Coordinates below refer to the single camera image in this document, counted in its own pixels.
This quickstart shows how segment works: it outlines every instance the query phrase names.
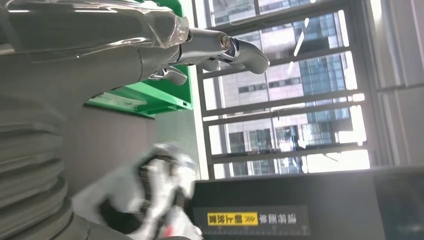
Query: green shelf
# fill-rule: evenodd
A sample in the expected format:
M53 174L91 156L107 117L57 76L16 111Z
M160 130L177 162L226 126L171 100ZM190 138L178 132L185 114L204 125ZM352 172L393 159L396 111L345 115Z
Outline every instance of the green shelf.
M155 2L160 6L172 9L176 15L183 16L183 9L178 0L155 0ZM181 86L176 86L166 79L144 80L110 90L90 99L87 103L96 107L147 117L184 109L192 110L189 69L187 66L176 66L176 68L187 76L187 81Z

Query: silver robotic arm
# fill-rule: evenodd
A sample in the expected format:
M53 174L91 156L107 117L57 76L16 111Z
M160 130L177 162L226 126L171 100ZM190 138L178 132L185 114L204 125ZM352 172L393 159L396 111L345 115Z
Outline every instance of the silver robotic arm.
M73 213L58 127L91 97L222 61L263 73L254 45L131 0L0 0L0 239L123 240Z
M263 74L270 66L269 60L253 44L220 31L191 28L186 42L179 45L179 57L172 65L198 65L207 71L216 71L219 62L237 69L246 69ZM169 66L154 71L151 80L168 79L176 85L186 77L175 67Z

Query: plastic wrap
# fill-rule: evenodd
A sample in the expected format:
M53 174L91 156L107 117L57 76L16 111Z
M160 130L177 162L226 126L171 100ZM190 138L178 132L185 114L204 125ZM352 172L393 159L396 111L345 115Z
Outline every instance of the plastic wrap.
M185 17L152 1L0 0L0 23L0 55L80 56L126 45L166 49L189 35Z

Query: chinese characters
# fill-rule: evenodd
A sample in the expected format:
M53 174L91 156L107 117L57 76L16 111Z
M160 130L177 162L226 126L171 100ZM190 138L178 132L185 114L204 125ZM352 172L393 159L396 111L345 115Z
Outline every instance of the chinese characters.
M209 212L207 214L209 226L257 226L257 212Z
M260 224L296 224L297 218L295 213L271 213L271 214L260 214Z

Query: white wall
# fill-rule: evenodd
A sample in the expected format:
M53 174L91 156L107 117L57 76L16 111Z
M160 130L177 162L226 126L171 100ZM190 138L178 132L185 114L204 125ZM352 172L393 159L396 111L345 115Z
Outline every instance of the white wall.
M424 164L424 1L370 0L378 99L396 165Z

